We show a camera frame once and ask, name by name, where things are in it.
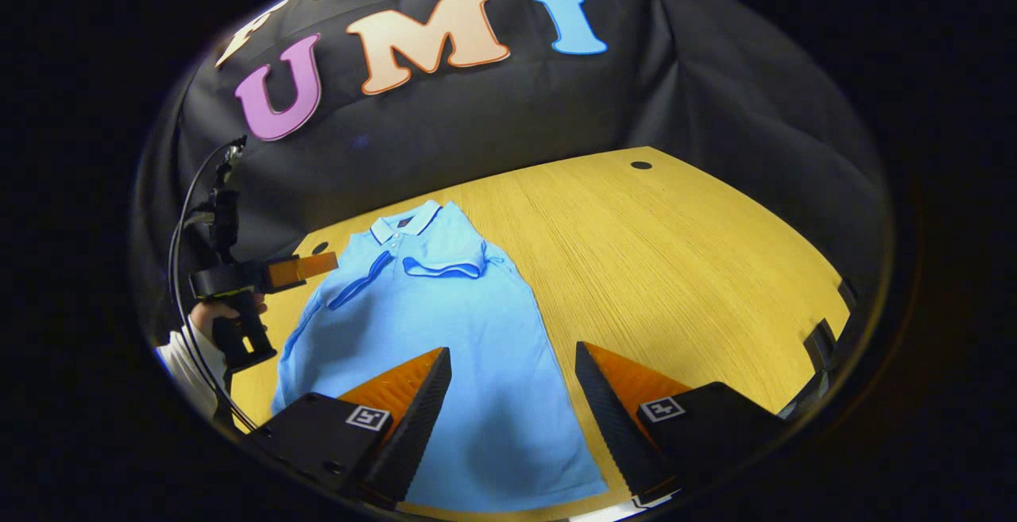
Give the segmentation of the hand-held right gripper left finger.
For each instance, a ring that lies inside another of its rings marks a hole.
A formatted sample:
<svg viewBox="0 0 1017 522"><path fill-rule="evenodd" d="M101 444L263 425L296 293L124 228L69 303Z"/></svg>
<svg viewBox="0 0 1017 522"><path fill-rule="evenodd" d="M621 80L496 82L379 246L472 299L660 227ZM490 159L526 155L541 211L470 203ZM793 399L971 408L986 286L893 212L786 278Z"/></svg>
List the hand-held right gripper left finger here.
<svg viewBox="0 0 1017 522"><path fill-rule="evenodd" d="M451 378L450 349L436 348L341 396L302 395L241 445L323 492L395 507L416 476Z"/></svg>

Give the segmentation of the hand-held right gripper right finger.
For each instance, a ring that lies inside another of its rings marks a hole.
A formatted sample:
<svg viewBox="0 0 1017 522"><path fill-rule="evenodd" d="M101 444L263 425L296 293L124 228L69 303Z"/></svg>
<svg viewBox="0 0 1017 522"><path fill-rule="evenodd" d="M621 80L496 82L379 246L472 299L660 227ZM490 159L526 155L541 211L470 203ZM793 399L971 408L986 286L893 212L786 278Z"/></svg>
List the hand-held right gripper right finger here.
<svg viewBox="0 0 1017 522"><path fill-rule="evenodd" d="M636 499L708 489L786 428L725 382L689 387L590 342L575 344L574 371Z"/></svg>

